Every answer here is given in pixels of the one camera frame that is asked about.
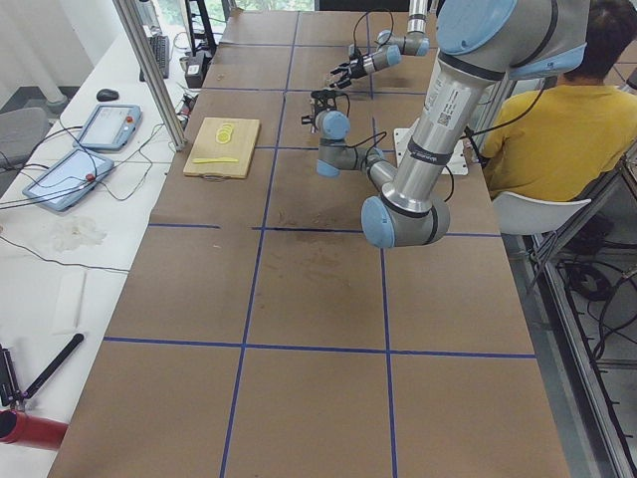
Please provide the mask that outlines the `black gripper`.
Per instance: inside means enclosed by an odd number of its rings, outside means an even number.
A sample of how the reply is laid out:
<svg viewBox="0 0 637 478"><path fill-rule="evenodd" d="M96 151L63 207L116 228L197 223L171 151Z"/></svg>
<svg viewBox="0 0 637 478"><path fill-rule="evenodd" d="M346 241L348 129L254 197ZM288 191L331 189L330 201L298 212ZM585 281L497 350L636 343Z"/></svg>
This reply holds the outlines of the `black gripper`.
<svg viewBox="0 0 637 478"><path fill-rule="evenodd" d="M345 74L346 77L340 78L333 83L338 89L345 89L351 85L351 79L360 79L364 76L364 58L357 57L351 59L349 63L342 63L330 71L332 74Z"/></svg>
<svg viewBox="0 0 637 478"><path fill-rule="evenodd" d="M314 98L314 110L316 114L329 111L337 111L337 98L347 97L347 93L337 90L316 90L311 92Z"/></svg>

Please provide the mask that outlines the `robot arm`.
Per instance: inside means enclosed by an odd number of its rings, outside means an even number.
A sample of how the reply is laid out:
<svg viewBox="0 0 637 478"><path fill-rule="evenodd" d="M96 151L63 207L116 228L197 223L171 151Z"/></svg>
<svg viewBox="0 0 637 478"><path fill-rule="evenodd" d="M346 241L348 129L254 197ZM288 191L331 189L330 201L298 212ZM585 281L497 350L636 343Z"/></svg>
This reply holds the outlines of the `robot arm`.
<svg viewBox="0 0 637 478"><path fill-rule="evenodd" d="M335 100L352 80L427 53L427 2L410 3L405 35L382 32L370 55L349 50L348 61L334 70L339 80L312 92L313 111L302 122L320 135L318 174L359 170L377 188L360 214L370 244L420 246L448 231L448 205L433 189L484 90L504 78L545 78L575 69L583 58L588 12L586 1L445 2L436 22L432 80L398 165L376 147L346 143L349 119Z"/></svg>
<svg viewBox="0 0 637 478"><path fill-rule="evenodd" d="M425 56L430 48L426 22L431 6L432 1L409 2L407 30L402 36L394 33L393 14L388 7L378 7L365 12L352 29L353 43L348 46L348 59L329 72L325 85L330 89L345 89L354 80L398 65L404 56ZM363 54L357 45L356 30L358 24L372 12L387 12L391 28L377 35L375 51Z"/></svg>

